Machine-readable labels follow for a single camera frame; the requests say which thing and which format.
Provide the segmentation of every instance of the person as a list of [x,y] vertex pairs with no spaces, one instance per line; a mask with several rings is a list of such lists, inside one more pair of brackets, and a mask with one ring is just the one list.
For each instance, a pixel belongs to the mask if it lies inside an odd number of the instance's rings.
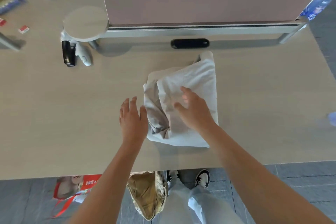
[[[261,163],[238,145],[212,119],[204,99],[181,87],[184,108],[174,103],[183,122],[196,130],[218,156],[239,196],[258,223],[333,224],[319,209],[311,205]],[[86,200],[69,223],[116,223],[121,201],[134,161],[148,132],[144,106],[137,111],[137,98],[127,98],[121,105],[119,122],[122,145]],[[230,206],[208,191],[209,173],[202,171],[191,191],[179,180],[176,170],[168,172],[169,195],[160,214],[160,223],[192,223],[187,204],[205,223],[241,223]]]

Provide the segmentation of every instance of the right hand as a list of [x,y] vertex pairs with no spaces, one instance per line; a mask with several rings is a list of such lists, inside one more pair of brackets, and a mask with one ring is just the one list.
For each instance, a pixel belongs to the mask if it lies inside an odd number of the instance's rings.
[[174,108],[179,112],[183,122],[198,132],[203,128],[208,128],[215,124],[207,103],[200,98],[195,92],[186,87],[181,87],[183,92],[182,98],[188,104],[188,108],[184,108],[180,103],[174,103]]

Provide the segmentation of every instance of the metal frame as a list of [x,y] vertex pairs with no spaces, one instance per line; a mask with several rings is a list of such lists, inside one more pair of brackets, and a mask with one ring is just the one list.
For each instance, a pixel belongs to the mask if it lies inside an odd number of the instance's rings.
[[282,34],[278,41],[286,42],[307,24],[305,18],[291,22],[265,22],[248,24],[184,24],[160,26],[109,27],[102,36],[106,37],[148,37],[148,36],[208,36],[231,34]]

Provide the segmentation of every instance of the hand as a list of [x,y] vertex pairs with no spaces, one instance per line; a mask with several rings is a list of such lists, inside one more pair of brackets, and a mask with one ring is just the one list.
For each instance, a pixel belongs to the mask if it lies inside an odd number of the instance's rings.
[[188,104],[188,108],[184,108],[180,103],[175,103],[174,107],[189,128],[200,132],[201,129],[206,129],[215,124],[203,98],[200,98],[195,92],[186,87],[181,87],[181,91],[184,93],[182,98]]
[[148,118],[145,106],[137,110],[137,97],[131,101],[126,98],[120,107],[119,123],[123,135],[123,144],[141,148],[148,133]]

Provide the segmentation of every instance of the water bottle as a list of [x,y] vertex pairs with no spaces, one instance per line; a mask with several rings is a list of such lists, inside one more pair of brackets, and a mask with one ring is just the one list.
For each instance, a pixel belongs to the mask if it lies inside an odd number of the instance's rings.
[[300,14],[300,16],[305,16],[308,18],[308,20],[312,20],[313,18],[316,17],[317,14],[322,12],[327,5],[332,0],[313,0]]

